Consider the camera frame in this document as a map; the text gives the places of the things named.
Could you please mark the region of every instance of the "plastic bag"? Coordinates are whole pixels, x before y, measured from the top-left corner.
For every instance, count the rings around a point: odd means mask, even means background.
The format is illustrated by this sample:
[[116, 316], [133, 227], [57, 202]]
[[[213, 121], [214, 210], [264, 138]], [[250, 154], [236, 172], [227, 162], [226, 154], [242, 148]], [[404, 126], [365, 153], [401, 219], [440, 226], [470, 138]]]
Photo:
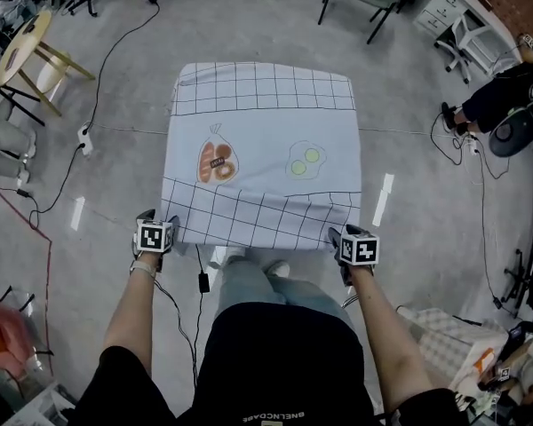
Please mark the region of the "plastic bag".
[[197, 166], [197, 181], [223, 185], [239, 171], [235, 150], [219, 134], [221, 123], [210, 126], [211, 136], [203, 142]]

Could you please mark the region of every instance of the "black t-shirt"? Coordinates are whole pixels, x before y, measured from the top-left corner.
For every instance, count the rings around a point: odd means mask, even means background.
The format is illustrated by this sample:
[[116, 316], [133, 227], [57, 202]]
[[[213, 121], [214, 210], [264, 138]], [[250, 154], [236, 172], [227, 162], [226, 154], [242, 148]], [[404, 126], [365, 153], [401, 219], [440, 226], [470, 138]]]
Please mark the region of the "black t-shirt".
[[[467, 424], [450, 390], [422, 393], [399, 410], [403, 426]], [[216, 318], [194, 403], [177, 419], [138, 358], [122, 347], [104, 351], [69, 424], [135, 422], [377, 424], [355, 332], [328, 314], [261, 303], [238, 304]]]

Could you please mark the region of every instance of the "red cable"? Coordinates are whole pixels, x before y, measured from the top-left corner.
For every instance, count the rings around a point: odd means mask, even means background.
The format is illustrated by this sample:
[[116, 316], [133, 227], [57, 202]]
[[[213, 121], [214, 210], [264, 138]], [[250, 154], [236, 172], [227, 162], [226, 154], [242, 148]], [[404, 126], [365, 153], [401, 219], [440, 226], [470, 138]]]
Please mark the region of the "red cable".
[[[32, 226], [32, 224], [29, 223], [29, 221], [22, 215], [16, 207], [14, 207], [8, 199], [6, 199], [2, 193], [0, 193], [0, 197], [2, 197], [2, 200], [8, 204], [8, 206], [23, 219], [23, 221], [29, 226], [31, 230], [33, 230], [35, 233], [37, 233], [40, 237], [42, 237], [44, 240], [46, 240], [49, 244], [47, 249], [47, 277], [45, 279], [45, 345], [47, 345], [47, 350], [49, 351], [51, 349], [50, 347], [50, 326], [47, 321], [47, 312], [49, 310], [49, 302], [50, 302], [50, 267], [51, 267], [51, 261], [52, 261], [52, 244], [53, 241], [45, 235], [42, 231]], [[53, 377], [53, 365], [52, 365], [52, 355], [48, 355], [49, 363], [50, 363], [50, 372], [52, 373]]]

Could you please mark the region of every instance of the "drawn fried egg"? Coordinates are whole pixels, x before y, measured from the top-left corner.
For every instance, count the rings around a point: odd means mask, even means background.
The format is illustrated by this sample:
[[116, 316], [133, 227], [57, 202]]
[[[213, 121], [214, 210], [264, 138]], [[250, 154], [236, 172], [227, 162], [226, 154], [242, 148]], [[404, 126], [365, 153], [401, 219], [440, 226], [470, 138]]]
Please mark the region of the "drawn fried egg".
[[307, 140], [300, 140], [290, 147], [286, 175], [294, 180], [311, 180], [318, 177], [325, 162], [326, 152], [323, 148]]

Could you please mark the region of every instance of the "jeans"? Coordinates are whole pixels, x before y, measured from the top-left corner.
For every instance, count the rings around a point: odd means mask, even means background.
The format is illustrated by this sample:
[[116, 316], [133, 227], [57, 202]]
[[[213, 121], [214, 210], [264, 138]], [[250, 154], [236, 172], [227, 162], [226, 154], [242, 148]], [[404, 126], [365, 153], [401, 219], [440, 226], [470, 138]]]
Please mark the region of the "jeans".
[[303, 306], [343, 320], [352, 330], [347, 312], [318, 286], [306, 280], [266, 276], [250, 260], [233, 256], [223, 268], [217, 316], [239, 303], [271, 303]]

